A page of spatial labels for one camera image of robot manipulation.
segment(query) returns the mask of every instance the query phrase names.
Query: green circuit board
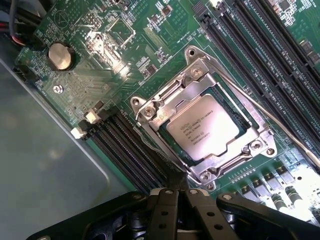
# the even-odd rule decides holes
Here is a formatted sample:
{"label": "green circuit board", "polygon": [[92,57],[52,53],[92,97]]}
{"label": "green circuit board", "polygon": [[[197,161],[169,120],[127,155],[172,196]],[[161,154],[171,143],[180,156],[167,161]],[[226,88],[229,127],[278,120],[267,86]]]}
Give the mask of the green circuit board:
{"label": "green circuit board", "polygon": [[[193,11],[197,2],[199,0],[132,0],[128,9],[122,9],[113,5],[111,0],[57,0],[35,35],[47,46],[55,42],[71,46],[76,53],[76,67],[72,71],[54,71],[48,65],[48,50],[31,51],[27,48],[21,51],[16,64],[27,66],[38,76],[34,85],[72,127],[76,127],[84,119],[84,113],[98,101],[103,101],[106,109],[118,106],[134,122],[131,97],[148,99],[179,73],[186,66],[184,50],[190,45],[217,58],[245,87],[219,48],[204,34]],[[320,53],[320,0],[291,0],[287,3],[286,10],[279,13],[281,19],[298,42],[308,40],[313,50]],[[117,54],[106,57],[105,52],[110,49]],[[63,86],[62,94],[54,92],[56,85]],[[217,189],[211,194],[240,191],[252,181],[285,165],[296,179],[301,178],[295,181],[294,187],[302,199],[317,210],[320,208],[320,181],[315,179],[319,180],[319,176],[288,137],[272,122],[269,123],[277,130],[278,156],[259,155],[242,164],[220,178]],[[88,144],[112,166],[92,141],[89,140]],[[284,190],[280,192],[289,202]],[[271,198],[266,197],[263,202],[275,208]],[[288,207],[295,211],[292,204]],[[312,216],[306,220],[317,224]]]}

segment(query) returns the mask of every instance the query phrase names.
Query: cable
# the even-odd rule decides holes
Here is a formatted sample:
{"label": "cable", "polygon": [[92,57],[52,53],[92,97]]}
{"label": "cable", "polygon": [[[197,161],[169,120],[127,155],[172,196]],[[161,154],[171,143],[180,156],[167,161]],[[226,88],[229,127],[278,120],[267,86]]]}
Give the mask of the cable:
{"label": "cable", "polygon": [[[9,14],[10,13],[10,2],[6,0],[0,0],[0,10],[4,11],[5,13]],[[41,17],[34,15],[33,13],[24,10],[23,8],[18,7],[16,11],[16,19],[19,21],[37,27],[41,23],[42,19]]]}
{"label": "cable", "polygon": [[253,98],[251,98],[246,92],[244,92],[228,75],[224,72],[212,66],[214,70],[230,84],[233,88],[235,88],[240,94],[242,94],[246,99],[248,99],[253,105],[255,105],[261,112],[267,115],[271,120],[273,120],[286,134],[287,136],[295,142],[305,154],[314,162],[314,164],[320,168],[320,160],[314,155],[302,142],[300,142],[291,132],[290,130],[281,123],[275,116],[273,116],[270,112],[268,112],[263,106],[261,106],[258,102],[256,102]]}
{"label": "cable", "polygon": [[[36,30],[34,26],[30,26],[23,23],[14,24],[15,32],[23,35],[31,35]],[[0,21],[0,33],[9,33],[9,23],[6,21]]]}
{"label": "cable", "polygon": [[18,1],[19,0],[11,0],[11,7],[9,12],[9,31],[14,41],[15,41],[15,38],[17,38],[16,30],[15,30],[15,21],[16,21]]}
{"label": "cable", "polygon": [[12,40],[16,43],[19,44],[21,46],[26,46],[21,40],[19,40],[18,38],[16,38],[15,36],[12,37]]}

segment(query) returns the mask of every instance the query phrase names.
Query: black dimm slot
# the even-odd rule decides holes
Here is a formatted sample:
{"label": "black dimm slot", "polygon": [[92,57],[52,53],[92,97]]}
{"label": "black dimm slot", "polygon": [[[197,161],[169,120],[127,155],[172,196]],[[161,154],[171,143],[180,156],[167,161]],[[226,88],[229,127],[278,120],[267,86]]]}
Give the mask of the black dimm slot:
{"label": "black dimm slot", "polygon": [[105,127],[104,131],[101,130],[99,134],[105,137],[107,135],[112,136],[112,139],[115,142],[115,144],[113,145],[114,149],[117,153],[123,152],[123,155],[126,156],[126,158],[123,158],[123,160],[126,159],[126,161],[130,161],[132,165],[135,166],[134,171],[137,174],[137,176],[140,176],[142,179],[144,179],[145,183],[147,183],[147,185],[150,186],[152,189],[157,188],[158,186],[155,183],[154,178],[142,166],[141,159],[138,159],[137,156],[134,155],[133,151],[129,147],[127,147],[127,145],[124,146],[124,143],[121,142],[121,140],[118,138],[119,136],[117,135],[117,133],[113,129],[111,129],[110,126]]}
{"label": "black dimm slot", "polygon": [[105,132],[104,130],[101,130],[98,133],[100,139],[108,139],[111,142],[112,150],[117,153],[117,155],[120,157],[121,160],[124,160],[127,164],[130,165],[131,171],[135,173],[135,175],[140,178],[140,180],[149,188],[153,189],[154,186],[152,185],[152,181],[147,178],[147,175],[145,174],[144,169],[137,165],[136,161],[133,160],[133,156],[130,155],[128,152],[128,148],[123,146],[117,138],[114,136],[112,137],[112,133]]}
{"label": "black dimm slot", "polygon": [[[242,77],[242,80],[244,80],[245,84],[249,87],[249,89],[252,91],[253,95],[256,96],[261,104],[274,116],[276,116],[287,128],[291,128],[288,125],[287,119],[284,118],[283,113],[278,110],[277,105],[271,100],[271,96],[267,92],[262,93],[261,89],[264,89],[261,83],[255,79],[251,71],[241,63],[241,60],[239,57],[235,54],[234,51],[231,51],[232,49],[228,45],[227,39],[223,36],[223,34],[216,29],[216,27],[208,26],[207,29],[208,36],[214,41],[214,43],[217,45],[219,50],[227,57],[228,61],[232,64],[232,66],[235,68],[235,70],[239,73],[239,75]],[[296,138],[298,138],[301,142],[304,141],[304,139],[298,135],[294,134]]]}
{"label": "black dimm slot", "polygon": [[[253,50],[254,47],[247,41],[243,33],[237,28],[230,15],[225,12],[219,19],[222,23],[224,23],[224,26],[232,35],[233,39],[236,41],[236,44],[240,46],[240,49],[242,49],[247,57],[250,58],[250,61],[254,65],[255,69],[257,69],[258,72],[263,76],[263,79],[268,82],[268,85],[273,93],[277,93],[281,89],[278,86],[278,79],[273,75],[268,65],[263,60],[261,60],[260,56]],[[296,123],[304,121],[304,123],[308,125],[308,129],[303,125],[301,125],[300,128],[304,129],[304,132],[307,134],[307,136],[309,136],[309,139],[312,140],[313,143],[317,143],[318,141],[320,141],[319,134],[313,128],[312,124],[305,117],[305,115],[301,113],[301,110],[292,101],[291,96],[288,95],[286,91],[284,91],[283,94],[278,94],[277,98],[284,105],[286,105],[286,109],[291,109],[290,114],[295,118]]]}
{"label": "black dimm slot", "polygon": [[130,180],[134,187],[138,191],[148,194],[150,189],[146,183],[133,171],[132,167],[123,161],[120,155],[118,155],[112,145],[112,140],[105,140],[97,135],[92,136],[92,141],[103,151],[103,153],[110,158],[113,164]]}
{"label": "black dimm slot", "polygon": [[127,147],[127,151],[135,160],[138,167],[144,170],[145,174],[155,182],[156,186],[161,186],[164,180],[161,179],[158,173],[154,169],[152,169],[151,166],[144,162],[147,156],[144,155],[142,151],[140,151],[139,147],[133,142],[133,140],[127,134],[124,135],[124,131],[121,132],[120,129],[111,122],[108,125],[108,129],[112,131],[116,136],[118,136],[119,142],[124,143],[126,146],[132,146]]}
{"label": "black dimm slot", "polygon": [[291,68],[289,63],[283,59],[283,56],[277,51],[268,36],[258,25],[251,12],[245,6],[243,6],[243,4],[244,3],[242,3],[241,1],[236,1],[236,4],[234,5],[234,9],[236,9],[239,19],[242,21],[242,23],[245,24],[246,28],[250,31],[252,36],[254,36],[256,41],[260,42],[260,47],[264,50],[265,53],[267,53],[271,61],[275,64],[276,68],[280,71],[288,84],[291,85],[293,90],[298,94],[298,97],[303,101],[303,104],[306,106],[306,108],[311,110],[317,122],[319,122],[320,106],[312,98],[299,78],[296,78],[297,76],[295,77],[292,74],[293,69]]}
{"label": "black dimm slot", "polygon": [[308,81],[312,84],[317,94],[320,92],[320,74],[310,65],[311,61],[303,52],[302,48],[296,40],[292,37],[290,32],[282,23],[279,16],[275,13],[274,9],[268,1],[263,0],[250,0],[252,6],[263,18],[264,22],[268,25],[271,32],[274,34],[280,44],[285,47],[289,57],[299,64],[300,70],[309,77]]}
{"label": "black dimm slot", "polygon": [[[126,133],[130,133],[130,137],[132,139],[141,139],[140,136],[134,131],[133,124],[128,120],[126,116],[121,112],[115,116],[114,119],[118,119],[117,124],[126,127],[127,131]],[[147,160],[149,164],[151,164],[155,169],[158,170],[158,172],[162,175],[162,177],[166,180],[165,175],[172,174],[172,168],[170,168],[166,160],[163,159],[163,157],[158,154],[157,152],[153,151],[149,147],[145,147],[141,152],[147,157]]]}

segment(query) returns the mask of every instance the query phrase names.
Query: black cable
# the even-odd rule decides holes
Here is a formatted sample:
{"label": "black cable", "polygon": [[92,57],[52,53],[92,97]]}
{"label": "black cable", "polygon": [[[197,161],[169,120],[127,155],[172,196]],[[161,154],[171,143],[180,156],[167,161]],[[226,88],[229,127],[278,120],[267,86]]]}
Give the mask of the black cable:
{"label": "black cable", "polygon": [[43,9],[48,12],[51,8],[50,0],[39,0],[39,3],[42,5]]}
{"label": "black cable", "polygon": [[11,7],[9,11],[9,32],[11,37],[13,38],[17,37],[16,30],[15,30],[15,21],[16,21],[18,1],[19,0],[11,0]]}
{"label": "black cable", "polygon": [[[0,11],[3,11],[9,14],[10,6],[11,6],[10,2],[7,2],[6,0],[0,0]],[[33,13],[27,10],[24,10],[23,8],[20,8],[20,7],[18,7],[16,10],[15,18],[25,24],[35,26],[35,27],[39,26],[39,24],[42,21],[41,17],[34,15]]]}
{"label": "black cable", "polygon": [[[15,32],[23,35],[31,35],[35,30],[35,26],[30,26],[23,23],[14,24]],[[5,21],[0,21],[0,33],[9,33],[9,23]]]}

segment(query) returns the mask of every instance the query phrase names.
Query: ram slot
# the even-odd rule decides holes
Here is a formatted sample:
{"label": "ram slot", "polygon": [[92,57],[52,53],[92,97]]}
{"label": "ram slot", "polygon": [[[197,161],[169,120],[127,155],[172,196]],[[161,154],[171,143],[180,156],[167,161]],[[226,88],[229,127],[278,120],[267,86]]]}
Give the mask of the ram slot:
{"label": "ram slot", "polygon": [[267,0],[250,0],[255,11],[260,15],[266,23],[270,31],[273,33],[277,41],[282,45],[289,57],[295,62],[299,70],[307,77],[308,83],[314,91],[320,94],[320,74],[310,61],[309,57],[302,50],[301,46],[296,42],[286,26],[282,23],[279,16]]}
{"label": "ram slot", "polygon": [[274,73],[269,68],[268,64],[261,59],[259,54],[255,51],[255,48],[238,29],[232,17],[227,12],[224,12],[223,15],[219,14],[219,22],[223,23],[223,26],[227,29],[232,39],[240,47],[246,57],[250,59],[250,62],[255,69],[258,70],[260,76],[262,76],[263,80],[267,83],[271,92],[278,101],[283,104],[287,113],[290,114],[297,124],[303,122],[306,125],[304,126],[304,124],[301,124],[301,129],[304,129],[304,132],[313,142],[313,145],[317,146],[317,143],[320,141],[319,133],[309,122],[303,111],[295,104],[291,95],[283,89],[281,81],[274,76]]}
{"label": "ram slot", "polygon": [[127,160],[126,155],[122,151],[117,151],[117,147],[111,138],[97,134],[92,136],[92,141],[108,156],[112,163],[128,178],[138,191],[145,194],[149,193],[151,188],[137,174],[135,166],[131,161]]}
{"label": "ram slot", "polygon": [[140,165],[146,169],[147,174],[150,178],[153,178],[157,185],[163,185],[166,182],[166,177],[162,174],[163,171],[160,170],[160,167],[153,162],[153,157],[145,152],[145,149],[142,149],[139,141],[134,141],[134,139],[138,140],[132,132],[129,132],[125,125],[121,122],[118,116],[114,117],[111,120],[110,127],[122,138],[122,141],[128,145],[131,145],[132,154],[136,156],[136,158],[140,161]]}
{"label": "ram slot", "polygon": [[136,141],[139,143],[139,146],[143,148],[143,153],[148,156],[148,162],[155,169],[158,170],[159,173],[163,173],[163,177],[167,179],[168,175],[175,174],[177,171],[176,167],[173,166],[171,162],[168,162],[167,159],[163,157],[163,155],[158,152],[153,151],[151,148],[146,147],[145,144],[141,143],[141,137],[134,131],[134,125],[128,120],[128,118],[124,115],[123,112],[120,112],[118,115],[118,119],[121,121],[121,124],[125,125],[127,128],[127,133],[130,132],[133,139],[138,139]]}
{"label": "ram slot", "polygon": [[311,113],[310,115],[317,121],[316,124],[318,124],[320,122],[320,106],[318,102],[312,98],[306,87],[301,82],[299,76],[294,74],[295,72],[289,63],[283,59],[284,56],[278,52],[269,37],[255,21],[250,11],[243,6],[243,3],[237,1],[234,6],[235,7],[233,7],[233,9],[236,11],[236,14],[242,24],[245,25],[249,33],[259,43],[261,49],[269,57],[291,89],[295,92],[296,96],[301,100],[305,108]]}

